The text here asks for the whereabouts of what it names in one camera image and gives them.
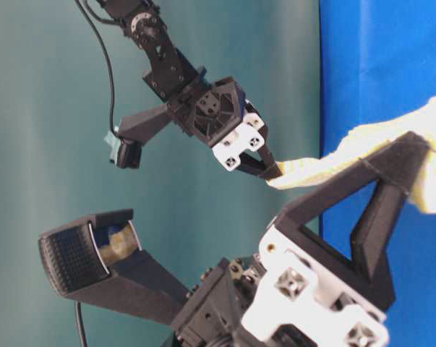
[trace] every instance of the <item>blue surface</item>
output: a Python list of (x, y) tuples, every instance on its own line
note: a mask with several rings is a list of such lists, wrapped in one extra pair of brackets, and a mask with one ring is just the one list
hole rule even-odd
[[(395, 118), (436, 95), (436, 0), (338, 5), (320, 1), (323, 154), (356, 125)], [(325, 238), (345, 254), (370, 192), (323, 216)], [(388, 254), (398, 297), (386, 323), (390, 345), (436, 346), (436, 215), (406, 205)]]

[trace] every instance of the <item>yellow cloth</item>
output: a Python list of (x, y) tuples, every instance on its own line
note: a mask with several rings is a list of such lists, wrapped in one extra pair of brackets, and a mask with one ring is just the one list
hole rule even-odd
[(436, 97), (422, 108), (392, 121), (358, 126), (341, 140), (337, 150), (324, 158), (302, 158), (278, 163), (282, 176), (268, 181), (276, 189), (321, 184), (344, 168), (365, 158), (406, 132), (424, 137), (429, 151), (410, 200), (424, 213), (436, 213)]

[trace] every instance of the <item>green wall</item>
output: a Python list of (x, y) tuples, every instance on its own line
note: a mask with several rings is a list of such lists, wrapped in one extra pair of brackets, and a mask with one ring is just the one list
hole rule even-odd
[[(157, 3), (173, 41), (208, 68), (208, 80), (233, 75), (246, 90), (278, 160), (318, 155), (316, 1)], [(141, 80), (144, 53), (116, 28), (101, 32), (114, 65), (116, 123), (158, 105)], [(0, 346), (78, 344), (73, 305), (56, 297), (40, 265), (39, 233), (133, 207), (144, 248), (193, 286), (222, 256), (253, 253), (267, 223), (300, 193), (228, 173), (174, 125), (145, 148), (141, 170), (119, 170), (108, 162), (107, 129), (107, 71), (74, 2), (0, 0)], [(83, 315), (90, 346), (159, 346), (168, 334), (104, 309), (83, 306)]]

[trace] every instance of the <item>white plastic part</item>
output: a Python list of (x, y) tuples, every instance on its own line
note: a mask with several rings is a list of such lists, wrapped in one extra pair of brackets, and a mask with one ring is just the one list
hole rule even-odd
[(243, 122), (213, 146), (213, 154), (227, 171), (240, 165), (240, 155), (245, 150), (256, 152), (265, 144), (258, 132), (263, 126), (264, 122), (257, 113), (245, 110)]
[[(258, 340), (267, 341), (290, 324), (319, 347), (388, 345), (385, 314), (274, 226), (260, 241), (260, 260), (267, 272), (241, 320)], [(331, 309), (342, 294), (351, 303)]]

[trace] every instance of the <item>cable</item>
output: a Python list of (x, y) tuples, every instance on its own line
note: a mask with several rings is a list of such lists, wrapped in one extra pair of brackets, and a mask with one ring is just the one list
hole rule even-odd
[(111, 96), (111, 101), (110, 101), (110, 116), (109, 116), (110, 131), (113, 133), (113, 135), (115, 137), (118, 137), (118, 134), (115, 133), (115, 129), (114, 129), (115, 87), (114, 87), (114, 73), (113, 73), (113, 71), (111, 69), (110, 58), (108, 57), (107, 49), (105, 47), (105, 44), (103, 43), (101, 34), (98, 32), (98, 30), (95, 27), (93, 21), (90, 20), (90, 18), (87, 15), (85, 9), (82, 7), (82, 5), (80, 3), (80, 0), (74, 0), (74, 2), (76, 2), (76, 5), (80, 9), (82, 15), (85, 17), (85, 19), (89, 23), (90, 27), (93, 29), (95, 35), (97, 36), (97, 39), (98, 39), (98, 41), (99, 41), (99, 43), (101, 45), (101, 48), (102, 48), (103, 56), (105, 57), (105, 61), (106, 61), (106, 64), (107, 64), (107, 69), (108, 69), (108, 78), (110, 80), (110, 96)]
[(79, 301), (74, 302), (74, 313), (76, 314), (76, 328), (78, 329), (81, 347), (87, 347), (85, 327), (82, 323), (81, 316), (81, 303)]

